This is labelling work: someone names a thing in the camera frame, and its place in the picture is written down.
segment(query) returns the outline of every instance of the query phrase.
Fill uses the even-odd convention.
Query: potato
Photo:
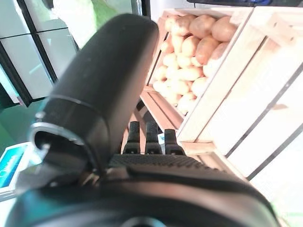
[[[168,66],[168,68],[166,70],[166,78],[168,78],[168,79],[178,79],[177,78],[177,70],[178,69],[180,69],[178,64]]]
[[[176,92],[174,92],[174,90],[172,88],[167,88],[167,94],[166,94],[166,100],[172,104],[172,105],[177,105],[180,98],[182,97],[182,95],[177,94]]]
[[[203,39],[211,34],[215,22],[215,18],[209,15],[201,15],[190,23],[189,32],[199,39]]]
[[[177,56],[174,53],[168,53],[163,58],[163,65],[170,66],[177,64]]]
[[[171,15],[165,20],[165,30],[171,32],[171,27],[175,24],[176,20],[179,18],[179,15]]]
[[[183,80],[194,81],[203,75],[204,74],[202,68],[195,66],[178,70],[178,78],[181,78]]]
[[[197,47],[196,51],[196,59],[202,64],[206,65],[210,56],[214,52],[214,50],[219,45],[219,42],[215,40],[211,35],[208,35],[204,39],[202,39]]]
[[[191,35],[186,38],[182,44],[182,54],[186,57],[195,55],[200,39]]]
[[[162,65],[159,68],[157,68],[155,72],[155,78],[157,80],[165,80],[166,79],[166,71],[167,71],[167,66]]]
[[[165,84],[166,87],[171,87],[171,82],[172,82],[171,79],[167,79],[167,80],[164,82],[164,84]]]
[[[212,56],[208,60],[207,65],[203,66],[203,72],[206,77],[212,77],[215,74],[215,71],[218,69],[220,64],[220,59],[227,48],[228,43],[221,43],[214,50]]]
[[[230,23],[231,17],[222,17],[212,27],[213,37],[221,42],[229,42],[235,34],[237,27]]]
[[[171,27],[173,35],[185,36],[189,34],[189,25],[196,18],[195,15],[185,15],[176,19]]]
[[[202,67],[203,65],[197,61],[196,57],[191,57],[191,63],[196,67]]]
[[[183,95],[180,98],[177,109],[182,114],[185,115],[188,111],[190,111],[194,107],[195,99],[196,99],[196,96],[192,92],[186,93],[185,95]]]
[[[191,86],[193,85],[193,81],[186,81],[186,83],[189,86],[189,91],[191,91]]]
[[[177,94],[184,95],[189,92],[189,86],[183,80],[172,80],[171,89]]]
[[[177,55],[177,63],[181,68],[188,68],[193,65],[190,57],[186,57],[182,53]]]
[[[200,77],[196,79],[191,87],[191,90],[195,94],[195,96],[199,97],[203,94],[203,91],[205,89],[207,78],[206,77]]]
[[[184,36],[172,35],[171,44],[174,47],[175,54],[182,52],[182,44],[185,40]]]
[[[155,91],[157,92],[163,92],[164,90],[167,89],[166,84],[164,83],[164,81],[161,80],[157,80],[152,84],[153,89],[155,89]]]
[[[160,50],[164,53],[173,53],[174,47],[171,43],[171,39],[167,39],[167,40],[163,41],[160,45]]]

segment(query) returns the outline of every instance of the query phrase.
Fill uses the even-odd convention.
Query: wooden slat
[[[225,99],[246,65],[264,39],[264,34],[245,26],[213,80],[178,131],[179,141],[194,142]]]
[[[296,45],[298,50],[303,48],[300,40]],[[247,135],[302,60],[299,56],[293,58],[289,48],[267,39],[197,141],[212,138],[217,148],[227,154]]]
[[[296,43],[298,34],[279,16],[278,12],[253,15],[251,24],[277,44],[283,46]]]
[[[228,158],[248,176],[303,123],[303,73]]]
[[[183,117],[180,113],[169,104],[159,93],[149,93],[165,115],[169,118],[169,121],[174,125],[175,129],[178,129],[183,122]]]
[[[217,151],[213,143],[188,143],[182,142],[182,148],[187,156],[203,161],[211,168],[225,170],[230,174],[234,174],[242,180],[247,181],[243,175],[220,153]]]
[[[176,129],[175,126],[170,122],[165,113],[161,110],[161,108],[157,105],[157,103],[153,100],[153,98],[148,94],[148,92],[143,91],[140,95],[140,98],[144,102],[145,106],[151,113],[152,117],[161,128],[162,131],[165,129]]]
[[[202,153],[213,152],[215,150],[215,146],[213,143],[182,142],[181,146],[187,156],[200,155]]]

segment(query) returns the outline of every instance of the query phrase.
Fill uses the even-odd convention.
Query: blue screen
[[[8,149],[0,161],[0,188],[9,186],[26,146]]]

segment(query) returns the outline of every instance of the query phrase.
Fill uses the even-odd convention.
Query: wooden crate
[[[219,157],[233,173],[241,177],[239,169],[250,179],[303,129],[303,8],[248,8],[247,17],[238,10],[234,14],[242,17],[231,15],[241,25],[194,110],[182,116],[150,87],[142,98],[161,128],[178,130],[187,155]],[[149,82],[160,58],[159,52]]]
[[[242,7],[228,7],[228,8],[209,8],[209,9],[168,9],[163,12],[162,17],[159,18],[158,26],[160,30],[160,40],[159,44],[156,48],[156,51],[154,53],[153,62],[151,65],[151,68],[148,73],[148,77],[146,80],[147,87],[144,90],[144,92],[141,95],[141,99],[144,101],[145,105],[150,110],[151,114],[153,115],[154,119],[160,126],[160,128],[173,128],[173,129],[180,129],[178,137],[182,138],[181,133],[183,131],[183,128],[186,124],[188,124],[189,119],[191,118],[192,112],[189,112],[186,116],[182,115],[177,111],[177,109],[173,106],[171,106],[165,99],[161,97],[158,93],[155,93],[151,87],[151,84],[155,81],[154,78],[154,72],[156,69],[162,65],[162,59],[164,57],[164,54],[160,51],[160,44],[167,38],[168,33],[164,30],[164,23],[167,16],[171,14],[178,14],[178,15],[186,15],[186,14],[194,14],[197,16],[200,16],[202,14],[208,14],[215,18],[220,18],[223,16],[231,16],[231,22],[236,24],[238,26],[238,29],[230,41],[228,47],[226,48],[222,58],[221,62],[217,65],[217,68],[214,70],[216,72],[223,63],[223,60],[228,56],[228,53],[231,51],[232,47],[236,43],[238,37],[240,36],[250,14],[252,12],[252,8],[242,8]],[[210,87],[210,85],[213,83],[212,78],[214,77],[215,73],[213,75],[210,75],[210,79],[208,80],[207,85],[205,86],[205,90],[207,91]],[[220,94],[214,94],[211,93],[211,96],[218,96],[224,98],[226,94],[228,93],[229,89],[221,89]],[[198,103],[203,100],[203,96],[197,98],[197,105]]]
[[[274,118],[286,119],[288,125],[292,125],[294,116],[291,108],[287,107],[288,104],[284,104],[289,112],[285,113],[285,116],[282,113],[285,111],[285,106],[276,104],[277,102],[283,104],[280,99],[287,95],[284,94],[287,90],[289,90],[287,93],[292,94],[292,101],[302,96],[293,88],[298,87],[296,85],[300,80],[298,77],[302,77],[298,69],[303,61],[302,18],[302,8],[257,7],[254,9],[244,30],[256,31],[260,45],[246,68],[239,74],[239,79],[229,95],[211,120],[203,125],[196,141],[211,140],[224,155],[229,156],[256,127],[260,127],[259,124],[265,118],[269,121]],[[299,111],[301,104],[296,101],[295,103],[296,107],[292,106],[292,108]],[[266,138],[270,125],[272,124],[268,123],[264,126],[258,135]],[[252,141],[258,144],[257,141],[260,140],[255,138],[251,143]]]

